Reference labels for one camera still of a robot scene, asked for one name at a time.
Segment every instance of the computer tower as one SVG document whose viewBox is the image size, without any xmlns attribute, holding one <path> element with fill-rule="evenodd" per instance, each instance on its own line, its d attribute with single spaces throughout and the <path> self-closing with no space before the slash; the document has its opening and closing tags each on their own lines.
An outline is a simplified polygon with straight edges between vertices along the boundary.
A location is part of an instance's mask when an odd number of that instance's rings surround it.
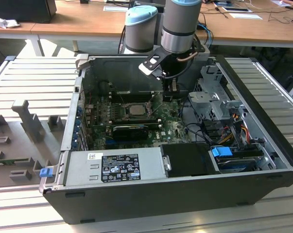
<svg viewBox="0 0 293 233">
<path fill-rule="evenodd" d="M 50 23 L 56 10 L 54 0 L 0 0 L 0 18 L 19 22 Z"/>
</svg>

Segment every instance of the desk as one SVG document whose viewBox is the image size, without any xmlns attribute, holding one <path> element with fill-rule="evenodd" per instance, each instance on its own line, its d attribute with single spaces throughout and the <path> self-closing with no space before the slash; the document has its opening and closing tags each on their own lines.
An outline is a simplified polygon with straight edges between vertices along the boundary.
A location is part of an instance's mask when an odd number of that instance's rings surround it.
<svg viewBox="0 0 293 233">
<path fill-rule="evenodd" d="M 273 11 L 284 11 L 286 8 L 275 8 L 269 0 L 252 0 L 259 8 L 274 8 Z M 24 38 L 32 41 L 36 55 L 43 55 L 40 39 L 118 41 L 124 26 L 124 12 L 105 12 L 104 3 L 79 1 L 56 1 L 57 13 L 50 24 L 21 23 L 20 28 L 0 29 L 0 38 Z M 203 4 L 201 12 L 205 13 L 207 25 L 214 34 L 213 45 L 259 46 L 293 48 L 293 23 L 282 24 L 278 21 L 268 22 L 269 13 L 257 13 L 263 20 L 235 19 L 226 14 L 228 19 L 214 10 L 213 4 Z M 293 18 L 293 11 L 272 14 Z M 204 22 L 200 14 L 199 21 Z M 198 31 L 197 35 L 204 41 L 206 33 Z"/>
<path fill-rule="evenodd" d="M 270 9 L 268 12 L 286 11 L 284 7 L 277 7 L 276 4 L 269 0 L 253 0 L 252 4 L 258 8 Z M 213 4 L 203 4 L 199 21 L 204 23 L 203 14 L 206 17 L 207 26 L 214 34 L 214 45 L 237 45 L 237 46 L 259 46 L 259 47 L 284 47 L 293 48 L 293 22 L 283 24 L 276 20 L 268 21 L 270 13 L 255 13 L 260 19 L 242 19 L 233 18 L 230 14 L 218 14 L 214 9 Z M 264 11 L 250 6 L 253 12 Z M 273 13 L 275 17 L 281 21 L 285 21 L 283 17 L 293 18 L 293 10 Z M 204 31 L 199 31 L 197 35 L 206 34 Z"/>
<path fill-rule="evenodd" d="M 42 56 L 44 53 L 39 42 L 38 35 L 31 34 L 31 29 L 35 23 L 21 22 L 20 27 L 15 28 L 0 28 L 0 38 L 7 39 L 30 39 L 37 56 Z"/>
</svg>

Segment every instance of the paper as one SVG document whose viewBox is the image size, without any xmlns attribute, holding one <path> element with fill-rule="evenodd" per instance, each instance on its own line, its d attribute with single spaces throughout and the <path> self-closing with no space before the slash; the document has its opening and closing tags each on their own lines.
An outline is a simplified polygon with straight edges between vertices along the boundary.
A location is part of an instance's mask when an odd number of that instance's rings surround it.
<svg viewBox="0 0 293 233">
<path fill-rule="evenodd" d="M 258 15 L 229 13 L 233 18 L 262 19 Z"/>
<path fill-rule="evenodd" d="M 6 28 L 17 27 L 17 26 L 20 26 L 20 24 L 18 24 L 18 22 L 14 19 L 6 20 L 3 18 L 0 18 L 0 28 L 6 29 Z"/>
<path fill-rule="evenodd" d="M 120 7 L 120 6 L 105 6 L 103 11 L 118 11 L 118 12 L 127 12 L 128 7 Z"/>
<path fill-rule="evenodd" d="M 277 4 L 278 6 L 290 6 L 290 4 L 287 4 L 283 1 L 276 1 L 276 0 L 271 0 L 274 4 Z"/>
</svg>

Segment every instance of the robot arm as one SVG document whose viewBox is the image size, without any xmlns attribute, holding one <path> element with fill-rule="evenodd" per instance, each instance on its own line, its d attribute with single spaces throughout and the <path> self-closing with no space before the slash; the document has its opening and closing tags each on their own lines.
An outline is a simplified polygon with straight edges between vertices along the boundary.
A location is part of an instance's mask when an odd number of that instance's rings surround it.
<svg viewBox="0 0 293 233">
<path fill-rule="evenodd" d="M 139 66 L 145 75 L 171 81 L 188 69 L 198 54 L 194 34 L 201 3 L 201 0 L 166 1 L 161 47 Z"/>
</svg>

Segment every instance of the warning label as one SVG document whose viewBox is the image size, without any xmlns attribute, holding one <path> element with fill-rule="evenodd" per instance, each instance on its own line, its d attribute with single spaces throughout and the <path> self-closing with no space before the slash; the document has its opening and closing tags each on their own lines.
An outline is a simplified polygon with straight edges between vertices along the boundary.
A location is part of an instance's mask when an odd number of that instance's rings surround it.
<svg viewBox="0 0 293 233">
<path fill-rule="evenodd" d="M 102 156 L 102 182 L 134 180 L 141 180 L 138 154 Z"/>
</svg>

